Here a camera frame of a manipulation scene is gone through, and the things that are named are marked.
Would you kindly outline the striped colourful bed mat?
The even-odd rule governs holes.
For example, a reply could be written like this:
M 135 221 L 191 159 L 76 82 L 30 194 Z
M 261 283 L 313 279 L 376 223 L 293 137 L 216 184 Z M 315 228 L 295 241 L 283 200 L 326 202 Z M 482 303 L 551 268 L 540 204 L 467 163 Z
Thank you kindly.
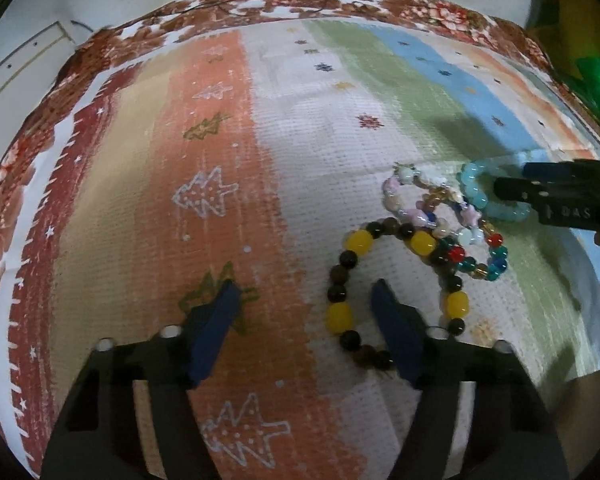
M 0 431 L 40 478 L 96 348 L 242 294 L 186 392 L 227 479 L 382 479 L 419 395 L 358 367 L 385 280 L 462 341 L 510 342 L 549 406 L 600 370 L 600 248 L 497 200 L 527 162 L 600 159 L 545 70 L 421 27 L 283 20 L 106 36 L 0 167 Z

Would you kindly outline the red floral bedsheet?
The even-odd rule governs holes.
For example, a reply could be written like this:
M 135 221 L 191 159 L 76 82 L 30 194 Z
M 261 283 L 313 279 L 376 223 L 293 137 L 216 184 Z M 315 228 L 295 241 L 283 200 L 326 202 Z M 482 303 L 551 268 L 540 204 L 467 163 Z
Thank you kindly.
M 91 346 L 226 280 L 242 314 L 202 410 L 331 411 L 361 385 L 321 319 L 397 160 L 600 156 L 518 26 L 443 0 L 180 0 L 68 59 L 0 163 L 0 427 L 40 448 Z

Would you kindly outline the white headboard panel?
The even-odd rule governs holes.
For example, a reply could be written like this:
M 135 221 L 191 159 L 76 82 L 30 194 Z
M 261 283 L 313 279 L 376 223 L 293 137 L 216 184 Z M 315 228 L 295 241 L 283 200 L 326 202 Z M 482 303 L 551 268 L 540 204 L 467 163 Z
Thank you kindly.
M 53 87 L 76 44 L 59 22 L 47 26 L 0 63 L 0 136 L 13 136 Z

